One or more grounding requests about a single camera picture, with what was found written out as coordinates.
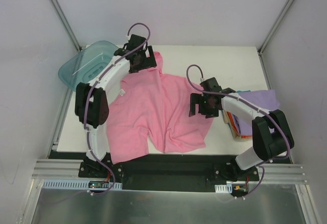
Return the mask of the pink t shirt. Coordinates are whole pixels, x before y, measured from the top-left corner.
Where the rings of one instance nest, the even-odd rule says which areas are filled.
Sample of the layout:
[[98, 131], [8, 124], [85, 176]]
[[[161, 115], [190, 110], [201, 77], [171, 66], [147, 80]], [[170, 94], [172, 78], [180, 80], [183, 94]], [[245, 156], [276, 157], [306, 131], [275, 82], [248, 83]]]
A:
[[213, 120], [189, 116], [195, 90], [185, 77], [162, 72], [159, 52], [154, 57], [157, 66], [125, 76], [120, 82], [122, 94], [109, 105], [107, 137], [114, 164], [148, 155], [149, 140], [161, 153], [206, 147], [204, 139]]

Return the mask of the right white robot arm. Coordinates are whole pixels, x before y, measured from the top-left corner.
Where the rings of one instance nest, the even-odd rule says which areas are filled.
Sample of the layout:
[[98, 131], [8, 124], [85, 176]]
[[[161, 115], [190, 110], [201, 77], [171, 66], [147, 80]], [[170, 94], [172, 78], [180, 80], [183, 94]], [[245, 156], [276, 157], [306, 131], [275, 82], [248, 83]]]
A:
[[281, 110], [269, 111], [258, 107], [234, 90], [222, 89], [215, 78], [202, 81], [201, 88], [190, 85], [200, 92], [190, 94], [190, 117], [200, 113], [206, 118], [215, 118], [220, 110], [224, 110], [251, 125], [252, 146], [231, 163], [230, 175], [233, 179], [242, 180], [248, 169], [289, 156], [294, 140]]

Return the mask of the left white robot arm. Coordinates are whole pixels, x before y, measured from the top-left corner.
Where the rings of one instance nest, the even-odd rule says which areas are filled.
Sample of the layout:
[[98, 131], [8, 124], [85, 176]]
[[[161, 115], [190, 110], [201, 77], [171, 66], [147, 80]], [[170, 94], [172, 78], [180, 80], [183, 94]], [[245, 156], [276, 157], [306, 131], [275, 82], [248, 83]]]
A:
[[105, 132], [109, 116], [107, 94], [128, 74], [156, 67], [154, 52], [148, 40], [149, 37], [129, 35], [128, 42], [114, 52], [112, 61], [93, 83], [80, 82], [77, 85], [75, 115], [83, 124], [87, 142], [86, 157], [93, 161], [90, 171], [96, 177], [104, 177], [108, 171], [108, 165], [102, 161], [108, 143]]

